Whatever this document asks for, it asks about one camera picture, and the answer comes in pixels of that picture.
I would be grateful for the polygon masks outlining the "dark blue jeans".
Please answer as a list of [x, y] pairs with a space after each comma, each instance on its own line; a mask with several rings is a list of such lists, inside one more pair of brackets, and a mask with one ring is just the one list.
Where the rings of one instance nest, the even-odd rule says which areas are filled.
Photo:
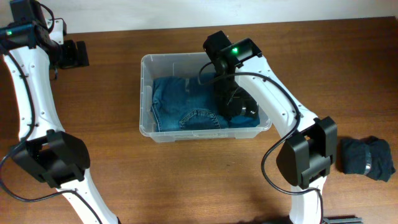
[[162, 77], [153, 81], [151, 111], [157, 132], [226, 129], [219, 114], [214, 87], [200, 85], [197, 77]]

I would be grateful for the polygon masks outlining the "black garment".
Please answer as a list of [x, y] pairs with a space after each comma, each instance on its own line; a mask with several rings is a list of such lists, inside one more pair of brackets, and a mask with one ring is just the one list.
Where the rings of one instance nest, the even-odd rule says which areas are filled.
[[257, 119], [259, 106], [255, 99], [234, 78], [218, 80], [214, 84], [215, 102], [219, 113], [232, 120], [237, 116]]

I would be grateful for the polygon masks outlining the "teal blue shirt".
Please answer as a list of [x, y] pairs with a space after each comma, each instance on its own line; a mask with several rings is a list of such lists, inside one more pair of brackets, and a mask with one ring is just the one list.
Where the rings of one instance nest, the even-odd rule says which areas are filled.
[[238, 115], [228, 120], [229, 128], [254, 128], [260, 124], [261, 120], [258, 115], [255, 117]]

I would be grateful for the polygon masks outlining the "dark navy garment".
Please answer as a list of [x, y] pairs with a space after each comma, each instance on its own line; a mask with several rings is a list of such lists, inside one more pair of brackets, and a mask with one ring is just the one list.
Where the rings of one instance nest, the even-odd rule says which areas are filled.
[[388, 182], [396, 173], [389, 143], [375, 136], [340, 140], [340, 167], [344, 174], [365, 175]]

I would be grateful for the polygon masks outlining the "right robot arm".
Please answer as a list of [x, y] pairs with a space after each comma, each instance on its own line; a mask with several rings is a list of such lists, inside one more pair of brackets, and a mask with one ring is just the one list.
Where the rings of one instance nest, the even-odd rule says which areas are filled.
[[329, 116], [320, 119], [301, 104], [251, 39], [232, 43], [220, 30], [207, 37], [203, 49], [216, 71], [211, 83], [223, 90], [234, 83], [245, 90], [280, 135], [280, 140], [264, 154], [261, 169], [279, 147], [276, 164], [291, 189], [270, 185], [292, 197], [289, 223], [324, 223], [322, 190], [336, 161], [336, 123]]

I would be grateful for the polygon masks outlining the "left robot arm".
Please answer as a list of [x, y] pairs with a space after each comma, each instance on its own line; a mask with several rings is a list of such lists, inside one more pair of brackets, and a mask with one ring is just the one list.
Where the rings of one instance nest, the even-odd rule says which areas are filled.
[[65, 132], [50, 82], [59, 70], [87, 67], [86, 44], [66, 40], [61, 18], [38, 1], [11, 1], [13, 22], [1, 29], [1, 55], [14, 84], [19, 110], [19, 142], [7, 158], [35, 180], [64, 196], [84, 223], [118, 223], [90, 174], [85, 143]]

